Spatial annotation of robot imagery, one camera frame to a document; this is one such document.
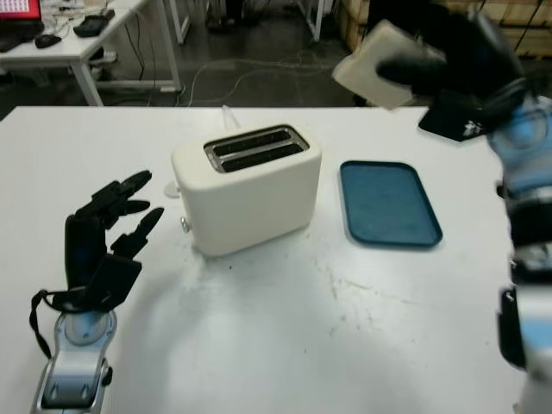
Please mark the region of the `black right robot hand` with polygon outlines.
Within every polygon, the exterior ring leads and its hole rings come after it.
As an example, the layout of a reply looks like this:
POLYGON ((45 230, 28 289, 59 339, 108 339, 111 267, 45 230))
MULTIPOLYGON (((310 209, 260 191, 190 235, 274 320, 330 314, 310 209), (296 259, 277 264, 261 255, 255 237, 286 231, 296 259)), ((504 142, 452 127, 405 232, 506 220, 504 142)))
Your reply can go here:
POLYGON ((504 121, 522 105, 524 69, 497 25, 483 12, 454 12, 436 1, 412 1, 411 32, 442 54, 396 52, 376 73, 430 97, 433 117, 504 121))

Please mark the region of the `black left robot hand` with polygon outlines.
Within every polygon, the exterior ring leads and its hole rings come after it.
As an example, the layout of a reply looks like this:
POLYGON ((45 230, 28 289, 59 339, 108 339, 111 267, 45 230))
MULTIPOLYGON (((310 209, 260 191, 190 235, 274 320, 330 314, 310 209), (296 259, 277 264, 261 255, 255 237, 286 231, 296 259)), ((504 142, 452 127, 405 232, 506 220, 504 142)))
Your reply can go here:
POLYGON ((91 195, 91 200, 66 219, 65 266, 68 287, 84 289, 94 298, 125 296, 141 272, 136 255, 164 213, 147 200, 134 199, 152 178, 148 170, 123 181, 114 180, 91 195), (106 232, 124 216, 145 211, 134 231, 108 245, 106 232))

